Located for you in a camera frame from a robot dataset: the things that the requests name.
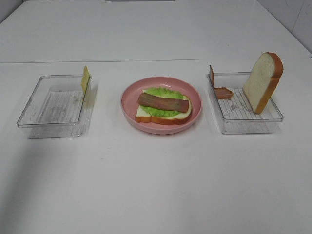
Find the sandwich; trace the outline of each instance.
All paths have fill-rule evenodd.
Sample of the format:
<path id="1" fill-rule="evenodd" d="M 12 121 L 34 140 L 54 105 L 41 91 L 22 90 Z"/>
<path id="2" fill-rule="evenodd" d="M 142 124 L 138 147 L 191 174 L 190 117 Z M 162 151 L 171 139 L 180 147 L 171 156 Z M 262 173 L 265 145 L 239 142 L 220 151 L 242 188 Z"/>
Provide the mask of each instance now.
<path id="1" fill-rule="evenodd" d="M 179 91 L 165 87 L 143 90 L 137 99 L 139 107 L 136 122 L 153 122 L 162 125 L 183 124 L 192 113 L 191 100 Z"/>
<path id="2" fill-rule="evenodd" d="M 266 52 L 259 57 L 243 86 L 254 113 L 263 111 L 282 74 L 283 64 L 275 53 Z"/>

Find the white wall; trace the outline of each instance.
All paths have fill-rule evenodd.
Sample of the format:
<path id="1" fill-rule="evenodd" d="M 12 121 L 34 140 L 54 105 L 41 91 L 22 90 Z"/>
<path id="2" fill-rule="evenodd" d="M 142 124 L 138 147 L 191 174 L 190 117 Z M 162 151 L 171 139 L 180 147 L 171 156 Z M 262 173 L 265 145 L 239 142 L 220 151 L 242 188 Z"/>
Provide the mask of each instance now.
<path id="1" fill-rule="evenodd" d="M 312 0 L 258 0 L 312 53 Z"/>
<path id="2" fill-rule="evenodd" d="M 21 4 L 22 0 L 0 0 L 0 23 Z"/>

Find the yellow cheese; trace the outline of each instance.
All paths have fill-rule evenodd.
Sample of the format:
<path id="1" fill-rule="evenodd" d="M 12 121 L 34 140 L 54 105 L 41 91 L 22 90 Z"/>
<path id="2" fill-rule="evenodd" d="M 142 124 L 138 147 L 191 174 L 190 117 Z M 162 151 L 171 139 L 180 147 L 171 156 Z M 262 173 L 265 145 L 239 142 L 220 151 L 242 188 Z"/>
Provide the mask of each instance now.
<path id="1" fill-rule="evenodd" d="M 81 79 L 81 87 L 82 87 L 83 94 L 86 93 L 88 82 L 89 82 L 89 77 L 90 75 L 89 75 L 88 68 L 85 66 L 83 69 L 83 75 Z"/>

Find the fake bread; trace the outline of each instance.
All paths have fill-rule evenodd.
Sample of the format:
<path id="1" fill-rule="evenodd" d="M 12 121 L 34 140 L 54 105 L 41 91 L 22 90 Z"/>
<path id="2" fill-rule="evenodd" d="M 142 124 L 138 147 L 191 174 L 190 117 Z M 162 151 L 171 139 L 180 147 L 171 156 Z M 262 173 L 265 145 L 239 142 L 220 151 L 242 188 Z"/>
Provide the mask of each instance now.
<path id="1" fill-rule="evenodd" d="M 173 124 L 183 124 L 190 117 L 192 113 L 192 103 L 191 100 L 187 96 L 182 96 L 183 100 L 187 100 L 189 102 L 189 106 L 186 112 L 176 112 L 176 115 L 167 116 L 163 115 L 162 112 L 168 113 L 168 111 L 163 110 L 153 110 L 153 112 L 147 112 L 146 107 L 139 105 L 136 113 L 136 122 L 153 122 L 162 125 L 173 125 Z"/>
<path id="2" fill-rule="evenodd" d="M 266 52 L 259 57 L 243 86 L 254 113 L 263 111 L 282 74 L 283 64 L 275 53 Z"/>

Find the plastic container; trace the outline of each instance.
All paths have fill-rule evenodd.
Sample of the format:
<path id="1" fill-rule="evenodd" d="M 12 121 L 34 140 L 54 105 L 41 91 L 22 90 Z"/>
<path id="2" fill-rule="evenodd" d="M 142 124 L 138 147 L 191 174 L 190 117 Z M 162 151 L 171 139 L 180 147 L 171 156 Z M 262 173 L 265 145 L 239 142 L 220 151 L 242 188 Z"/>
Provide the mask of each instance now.
<path id="1" fill-rule="evenodd" d="M 85 95 L 82 75 L 40 77 L 17 126 L 28 138 L 78 137 L 89 127 L 91 75 Z"/>
<path id="2" fill-rule="evenodd" d="M 272 133 L 283 121 L 283 115 L 272 100 L 260 114 L 255 114 L 242 90 L 250 72 L 214 73 L 214 86 L 207 75 L 208 94 L 223 134 Z M 234 95 L 231 99 L 217 99 L 214 87 L 226 87 Z"/>

